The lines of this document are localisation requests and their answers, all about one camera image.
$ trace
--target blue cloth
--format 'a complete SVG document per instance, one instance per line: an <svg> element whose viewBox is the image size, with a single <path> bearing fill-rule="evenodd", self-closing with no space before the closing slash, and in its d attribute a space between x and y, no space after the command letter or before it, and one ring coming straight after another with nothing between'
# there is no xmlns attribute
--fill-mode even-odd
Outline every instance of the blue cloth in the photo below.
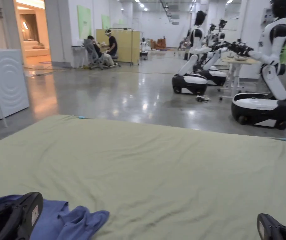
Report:
<svg viewBox="0 0 286 240"><path fill-rule="evenodd" d="M0 198L0 205L21 196L11 195ZM90 213L78 206L68 210L68 202L43 200L43 210L32 232L31 240L88 240L107 222L109 212Z"/></svg>

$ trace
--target sticker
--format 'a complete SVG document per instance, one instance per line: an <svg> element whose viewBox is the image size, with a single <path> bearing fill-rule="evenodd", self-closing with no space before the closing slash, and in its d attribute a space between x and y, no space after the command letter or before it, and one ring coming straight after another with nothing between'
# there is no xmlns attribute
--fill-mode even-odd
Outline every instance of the sticker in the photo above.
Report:
<svg viewBox="0 0 286 240"><path fill-rule="evenodd" d="M37 220L38 216L39 216L39 207L37 205L32 212L32 226L35 224L35 221Z"/></svg>
<svg viewBox="0 0 286 240"><path fill-rule="evenodd" d="M264 239L265 229L264 229L263 224L261 223L261 221L260 221L259 230L260 230L260 234L261 234L262 239Z"/></svg>

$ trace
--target washing machine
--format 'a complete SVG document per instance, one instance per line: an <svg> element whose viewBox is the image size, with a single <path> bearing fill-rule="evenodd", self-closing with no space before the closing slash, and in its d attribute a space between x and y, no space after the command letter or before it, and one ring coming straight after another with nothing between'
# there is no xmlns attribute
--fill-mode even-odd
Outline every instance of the washing machine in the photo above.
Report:
<svg viewBox="0 0 286 240"><path fill-rule="evenodd" d="M21 50L0 49L0 105L5 117L29 107Z"/></svg>

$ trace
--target sofa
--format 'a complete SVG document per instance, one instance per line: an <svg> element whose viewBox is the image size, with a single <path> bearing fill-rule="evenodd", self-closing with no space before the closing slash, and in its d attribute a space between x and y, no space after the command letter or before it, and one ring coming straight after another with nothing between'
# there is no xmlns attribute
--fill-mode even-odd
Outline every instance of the sofa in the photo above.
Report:
<svg viewBox="0 0 286 240"><path fill-rule="evenodd" d="M38 41L24 41L23 45L25 50L25 56L27 58L50 55L49 49L33 49L34 46L38 45Z"/></svg>

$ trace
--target yellow panel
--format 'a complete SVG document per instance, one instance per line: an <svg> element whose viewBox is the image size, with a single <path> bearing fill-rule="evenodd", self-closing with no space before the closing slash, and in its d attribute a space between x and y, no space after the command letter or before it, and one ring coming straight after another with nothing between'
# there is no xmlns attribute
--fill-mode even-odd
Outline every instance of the yellow panel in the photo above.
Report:
<svg viewBox="0 0 286 240"><path fill-rule="evenodd" d="M140 32L112 29L112 35L117 41L118 62L138 64L140 58ZM96 29L96 41L108 44L105 30Z"/></svg>

